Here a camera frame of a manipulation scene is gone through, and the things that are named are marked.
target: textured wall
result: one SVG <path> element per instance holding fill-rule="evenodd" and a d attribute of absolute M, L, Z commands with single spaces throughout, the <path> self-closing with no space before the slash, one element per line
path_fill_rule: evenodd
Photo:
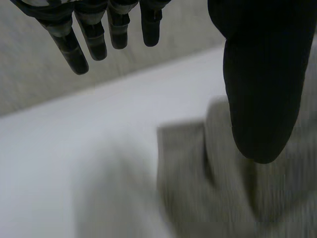
<path fill-rule="evenodd" d="M 36 20 L 25 16 L 10 1 L 0 1 L 0 116 L 188 56 L 224 40 L 209 18 L 207 0 L 173 0 L 167 5 L 163 10 L 161 39 L 154 48 L 143 43 L 138 6 L 131 11 L 130 18 L 128 47 L 114 50 L 106 33 L 108 57 L 100 62 L 90 58 L 74 22 L 90 66 L 87 74 L 78 76 Z M 103 24 L 107 32 L 106 17 Z"/>

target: gray cloth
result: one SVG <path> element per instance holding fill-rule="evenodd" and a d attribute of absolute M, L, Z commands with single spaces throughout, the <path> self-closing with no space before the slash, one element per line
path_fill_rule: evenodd
<path fill-rule="evenodd" d="M 317 40 L 292 136 L 270 164 L 237 150 L 226 99 L 158 129 L 158 189 L 182 238 L 317 237 Z"/>

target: hand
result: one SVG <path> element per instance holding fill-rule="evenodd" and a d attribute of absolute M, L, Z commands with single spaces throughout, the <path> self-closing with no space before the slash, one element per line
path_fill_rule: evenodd
<path fill-rule="evenodd" d="M 88 72 L 89 66 L 72 29 L 72 13 L 80 25 L 94 60 L 107 57 L 101 19 L 107 11 L 112 46 L 124 49 L 128 43 L 129 12 L 140 2 L 142 32 L 148 47 L 159 42 L 162 9 L 171 0 L 11 0 L 26 15 L 34 17 L 49 32 L 71 69 Z"/>

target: white table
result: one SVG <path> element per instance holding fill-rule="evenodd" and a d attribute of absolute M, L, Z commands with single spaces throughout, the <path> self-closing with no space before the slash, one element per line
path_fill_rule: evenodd
<path fill-rule="evenodd" d="M 222 55 L 0 118 L 0 237 L 170 237 L 155 190 L 156 128 L 202 118 L 225 95 Z"/>

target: finger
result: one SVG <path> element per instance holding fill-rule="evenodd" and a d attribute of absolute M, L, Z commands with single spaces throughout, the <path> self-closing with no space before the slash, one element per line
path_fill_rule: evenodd
<path fill-rule="evenodd" d="M 58 23 L 38 21 L 49 32 L 70 68 L 79 75 L 87 73 L 89 66 L 72 29 L 71 16 Z"/>
<path fill-rule="evenodd" d="M 232 132 L 240 152 L 257 163 L 278 157 L 297 120 L 316 8 L 315 0 L 289 3 L 270 8 L 270 19 L 251 11 L 227 39 L 223 70 Z"/>
<path fill-rule="evenodd" d="M 170 0 L 140 0 L 143 41 L 148 47 L 156 46 L 159 42 L 162 9 L 169 2 Z"/>
<path fill-rule="evenodd" d="M 107 3 L 107 0 L 83 0 L 75 4 L 76 19 L 94 60 L 103 60 L 107 57 L 105 31 L 101 23 Z"/>
<path fill-rule="evenodd" d="M 129 12 L 139 0 L 109 0 L 107 8 L 109 32 L 112 46 L 124 49 L 128 44 Z"/>

